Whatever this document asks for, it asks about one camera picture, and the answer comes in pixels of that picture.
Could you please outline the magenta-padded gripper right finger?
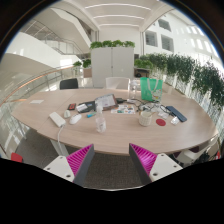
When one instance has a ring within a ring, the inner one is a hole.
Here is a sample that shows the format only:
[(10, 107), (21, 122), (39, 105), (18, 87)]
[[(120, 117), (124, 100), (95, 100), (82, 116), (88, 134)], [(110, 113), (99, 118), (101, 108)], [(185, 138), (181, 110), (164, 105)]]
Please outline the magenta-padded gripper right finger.
[(154, 154), (132, 143), (129, 144), (129, 154), (143, 185), (147, 185), (182, 169), (179, 164), (166, 154)]

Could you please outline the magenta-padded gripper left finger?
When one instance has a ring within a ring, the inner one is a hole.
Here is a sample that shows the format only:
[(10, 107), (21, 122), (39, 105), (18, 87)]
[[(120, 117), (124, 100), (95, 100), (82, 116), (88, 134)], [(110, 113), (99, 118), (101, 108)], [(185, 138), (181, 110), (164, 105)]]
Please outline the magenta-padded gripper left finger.
[(94, 145), (90, 144), (67, 157), (58, 156), (44, 170), (82, 186), (94, 154)]

